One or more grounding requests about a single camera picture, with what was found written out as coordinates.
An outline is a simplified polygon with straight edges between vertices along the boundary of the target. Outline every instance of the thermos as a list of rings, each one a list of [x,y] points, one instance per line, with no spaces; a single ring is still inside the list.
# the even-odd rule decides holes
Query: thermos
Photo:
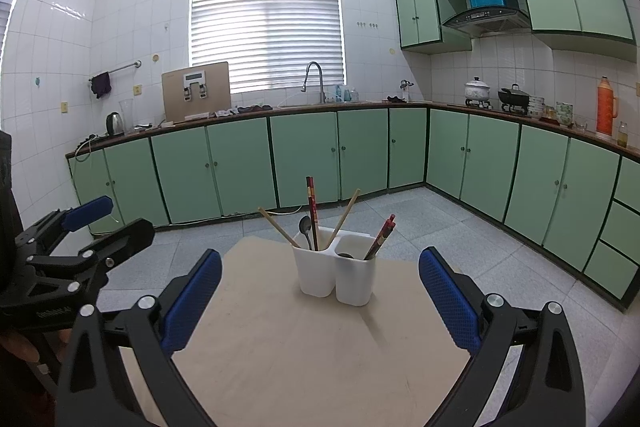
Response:
[[[596,120],[596,136],[610,139],[613,133],[613,119],[618,117],[618,97],[613,96],[613,89],[606,76],[598,84],[598,115]]]

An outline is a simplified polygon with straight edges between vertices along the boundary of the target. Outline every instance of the window blind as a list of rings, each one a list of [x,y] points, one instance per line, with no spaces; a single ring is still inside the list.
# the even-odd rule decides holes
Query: window blind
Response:
[[[229,63],[231,92],[344,83],[339,0],[191,0],[191,65]],[[316,68],[307,86],[318,86]]]

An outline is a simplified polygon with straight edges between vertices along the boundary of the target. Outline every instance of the electric kettle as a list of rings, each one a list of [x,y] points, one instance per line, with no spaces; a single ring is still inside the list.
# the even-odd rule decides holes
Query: electric kettle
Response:
[[[119,136],[124,134],[124,121],[117,112],[112,112],[107,117],[107,134],[109,136]]]

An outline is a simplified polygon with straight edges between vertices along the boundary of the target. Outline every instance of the spoon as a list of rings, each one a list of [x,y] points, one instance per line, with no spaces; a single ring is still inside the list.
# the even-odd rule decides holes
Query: spoon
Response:
[[[300,219],[300,222],[298,224],[298,229],[305,235],[306,241],[309,244],[309,250],[313,250],[313,247],[311,247],[311,240],[309,239],[309,231],[311,230],[311,218],[306,214],[302,216],[302,219]]]

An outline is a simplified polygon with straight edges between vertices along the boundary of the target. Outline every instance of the gray tiled floor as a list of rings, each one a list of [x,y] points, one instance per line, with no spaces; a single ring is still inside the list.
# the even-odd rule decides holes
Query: gray tiled floor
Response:
[[[343,207],[322,208],[321,225],[335,226]],[[384,219],[396,214],[396,229],[379,256],[417,262],[435,246],[452,266],[470,275],[485,292],[501,293],[511,304],[539,309],[555,300],[564,306],[582,366],[587,396],[587,425],[608,414],[640,364],[640,298],[626,314],[519,241],[461,206],[426,188],[361,198],[345,229],[375,235]],[[302,212],[275,216],[295,235]],[[100,309],[131,306],[139,297],[158,295],[177,275],[187,273],[207,248],[224,255],[243,236],[285,240],[262,217],[156,233],[154,244],[118,267],[100,293]],[[478,425],[494,418],[517,353],[510,353]]]

